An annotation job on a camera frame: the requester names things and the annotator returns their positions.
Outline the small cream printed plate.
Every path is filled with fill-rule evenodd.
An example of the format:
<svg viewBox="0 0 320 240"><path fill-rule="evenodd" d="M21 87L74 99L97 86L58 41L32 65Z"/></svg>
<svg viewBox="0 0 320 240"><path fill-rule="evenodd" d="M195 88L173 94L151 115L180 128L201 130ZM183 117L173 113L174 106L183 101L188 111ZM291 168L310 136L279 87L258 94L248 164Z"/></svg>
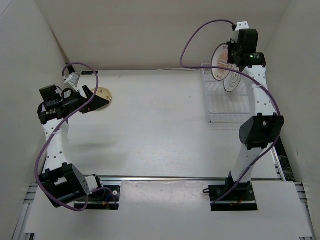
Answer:
<svg viewBox="0 0 320 240"><path fill-rule="evenodd" d="M108 90L107 88L104 87L99 87L96 91L96 96L102 98L105 100L105 95L106 94L111 94L110 90Z"/></svg>

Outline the cream plate with orange pattern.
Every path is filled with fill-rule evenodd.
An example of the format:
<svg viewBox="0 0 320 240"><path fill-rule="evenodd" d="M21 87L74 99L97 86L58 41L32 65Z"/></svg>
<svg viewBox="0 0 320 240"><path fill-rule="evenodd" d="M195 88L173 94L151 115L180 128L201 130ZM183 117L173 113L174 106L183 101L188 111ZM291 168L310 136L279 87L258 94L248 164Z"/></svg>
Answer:
<svg viewBox="0 0 320 240"><path fill-rule="evenodd" d="M235 64L228 63L228 53L229 53L229 46L226 43L222 43L215 49L213 56L211 58L212 66L223 68L223 69L220 69L220 68L211 69L211 74L213 78L218 82L223 81L230 73L230 71L227 71L224 68L238 70Z"/></svg>

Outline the cream plate with dark print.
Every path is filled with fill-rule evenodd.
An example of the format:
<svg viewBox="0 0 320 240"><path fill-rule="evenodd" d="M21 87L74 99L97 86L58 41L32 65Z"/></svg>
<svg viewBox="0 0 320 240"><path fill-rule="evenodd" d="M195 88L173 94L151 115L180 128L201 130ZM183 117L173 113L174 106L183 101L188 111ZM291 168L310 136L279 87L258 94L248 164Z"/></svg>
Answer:
<svg viewBox="0 0 320 240"><path fill-rule="evenodd" d="M106 101L108 101L108 103L111 103L111 101L112 101L112 95L111 94L106 94L104 96L104 98L105 98Z"/></svg>

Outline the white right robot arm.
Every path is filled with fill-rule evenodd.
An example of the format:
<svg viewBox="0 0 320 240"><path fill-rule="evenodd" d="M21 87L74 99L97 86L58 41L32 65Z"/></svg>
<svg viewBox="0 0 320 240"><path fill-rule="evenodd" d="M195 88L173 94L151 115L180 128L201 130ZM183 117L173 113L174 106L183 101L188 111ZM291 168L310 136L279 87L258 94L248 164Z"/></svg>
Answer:
<svg viewBox="0 0 320 240"><path fill-rule="evenodd" d="M248 188L256 162L277 142L285 123L278 104L267 86L266 59L257 52L259 35L250 28L236 29L228 44L228 62L242 76L249 102L249 119L239 129L240 153L226 180L224 193L238 199Z"/></svg>

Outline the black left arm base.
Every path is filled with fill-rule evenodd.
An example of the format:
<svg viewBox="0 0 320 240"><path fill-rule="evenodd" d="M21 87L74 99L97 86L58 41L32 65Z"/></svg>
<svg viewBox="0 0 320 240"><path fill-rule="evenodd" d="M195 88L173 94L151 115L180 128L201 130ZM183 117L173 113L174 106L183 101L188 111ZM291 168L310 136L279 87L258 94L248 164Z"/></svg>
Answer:
<svg viewBox="0 0 320 240"><path fill-rule="evenodd" d="M114 211L120 207L121 186L105 185L110 191L103 189L88 197L86 210Z"/></svg>

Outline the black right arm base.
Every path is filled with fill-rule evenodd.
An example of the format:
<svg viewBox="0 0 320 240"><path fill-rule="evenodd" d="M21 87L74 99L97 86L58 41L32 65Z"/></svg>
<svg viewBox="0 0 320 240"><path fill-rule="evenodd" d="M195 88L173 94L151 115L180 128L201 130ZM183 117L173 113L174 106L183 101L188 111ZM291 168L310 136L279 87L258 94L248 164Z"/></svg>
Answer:
<svg viewBox="0 0 320 240"><path fill-rule="evenodd" d="M231 176L225 179L224 184L212 184L202 190L209 194L212 212L248 212L257 211L253 185L250 181L239 183L236 187Z"/></svg>

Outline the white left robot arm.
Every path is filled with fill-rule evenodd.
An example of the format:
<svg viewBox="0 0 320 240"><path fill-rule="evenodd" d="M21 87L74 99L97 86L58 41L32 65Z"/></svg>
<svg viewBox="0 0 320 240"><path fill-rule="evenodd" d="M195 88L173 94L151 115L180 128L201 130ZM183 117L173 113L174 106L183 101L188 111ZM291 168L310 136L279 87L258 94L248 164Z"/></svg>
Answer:
<svg viewBox="0 0 320 240"><path fill-rule="evenodd" d="M44 187L54 207L60 207L57 202L69 204L90 197L100 200L105 194L105 188L96 174L84 176L71 162L67 150L69 116L76 109L87 114L105 107L110 102L97 95L86 85L82 87L85 96L77 90L66 88L58 93L58 86L50 85L40 89L43 102L37 109L37 115L49 140L46 148L46 161L38 178Z"/></svg>

